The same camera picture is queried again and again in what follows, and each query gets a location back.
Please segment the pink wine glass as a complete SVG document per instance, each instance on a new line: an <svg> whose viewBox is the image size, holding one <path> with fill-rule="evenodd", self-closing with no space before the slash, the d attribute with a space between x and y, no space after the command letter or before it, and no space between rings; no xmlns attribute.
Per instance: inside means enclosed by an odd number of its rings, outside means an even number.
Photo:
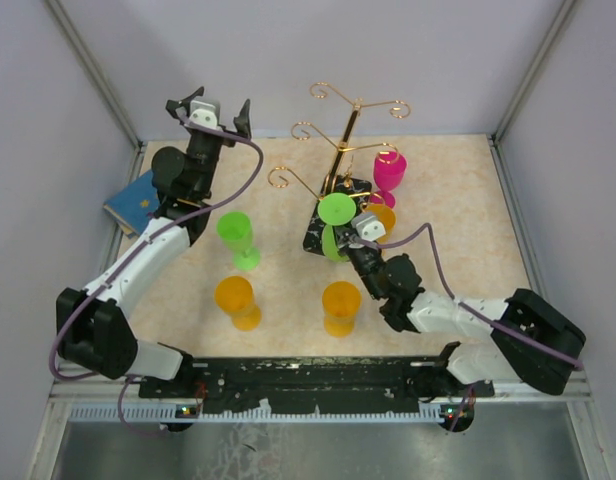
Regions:
<svg viewBox="0 0 616 480"><path fill-rule="evenodd" d="M370 202L394 208L396 200L392 191L402 183L407 166L407 160L402 154L394 151L378 153L373 168L376 189L369 198Z"/></svg>

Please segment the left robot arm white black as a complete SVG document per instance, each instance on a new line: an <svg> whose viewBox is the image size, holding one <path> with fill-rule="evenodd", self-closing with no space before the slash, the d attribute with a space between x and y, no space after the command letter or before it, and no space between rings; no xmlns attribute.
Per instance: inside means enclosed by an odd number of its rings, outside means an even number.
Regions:
<svg viewBox="0 0 616 480"><path fill-rule="evenodd" d="M185 149L160 148L152 157L152 186L156 210L135 243L99 277L81 289L66 288L56 299L56 336L48 357L58 380L56 361L64 359L85 368L85 376L152 377L164 389L182 397L196 384L196 373L185 366L184 352L138 339L129 323L133 310L162 271L190 248L206 229L212 211L212 182L223 148L252 140L251 102L244 101L232 129L220 122L220 104L203 88L166 104L168 114L186 129Z"/></svg>

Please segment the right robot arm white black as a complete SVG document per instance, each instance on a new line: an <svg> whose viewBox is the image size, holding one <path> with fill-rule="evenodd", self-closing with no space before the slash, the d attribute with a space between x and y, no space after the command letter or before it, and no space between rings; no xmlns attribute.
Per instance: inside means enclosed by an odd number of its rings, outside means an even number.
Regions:
<svg viewBox="0 0 616 480"><path fill-rule="evenodd" d="M441 295L423 287L408 255L383 258L351 226L335 228L334 238L393 330L462 337L434 372L442 393L454 396L469 384L516 379L558 396L581 369L585 334L536 292L518 288L504 299Z"/></svg>

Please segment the gold wine glass rack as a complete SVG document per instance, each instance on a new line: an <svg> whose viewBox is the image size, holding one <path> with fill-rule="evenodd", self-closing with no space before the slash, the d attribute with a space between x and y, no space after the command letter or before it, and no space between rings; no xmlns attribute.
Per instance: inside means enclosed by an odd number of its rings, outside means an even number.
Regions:
<svg viewBox="0 0 616 480"><path fill-rule="evenodd" d="M337 195L335 198L336 203L342 195L347 195L351 199L349 204L355 207L354 212L359 213L362 211L362 206L369 202L368 197L376 197L377 199L384 201L384 198L380 193L375 193L370 190L371 183L369 181L356 179L352 176L352 167L349 167L343 174L340 173L343 159L350 152L379 147L384 147L384 150L380 150L378 152L379 156L388 154L399 155L398 148L387 142L358 147L350 146L349 143L356 122L364 108L391 106L389 113L392 117L397 119L407 118L411 114L412 109L408 103L402 100L391 100L375 103L365 103L362 98L351 100L328 82L316 82L312 84L309 88L309 92L314 98L317 99L327 98L330 93L333 93L342 98L352 108L344 132L337 143L332 141L324 132L322 132L311 122L297 122L291 128L291 136L298 141L307 141L311 138L311 134L307 131L307 128L310 128L323 137L335 149L332 164L324 177L321 189L318 193L315 193L296 173L285 166L273 168L268 173L267 181L275 188L286 188L289 185L289 181L282 175L282 173L287 172L291 174L299 183L301 183L316 199L315 207L304 236L302 247L307 253L333 258L334 261L337 262L338 258L334 257L334 254L336 254L337 251L334 243L333 225L328 223L326 220L323 220L320 216L319 207L321 203L332 194Z"/></svg>

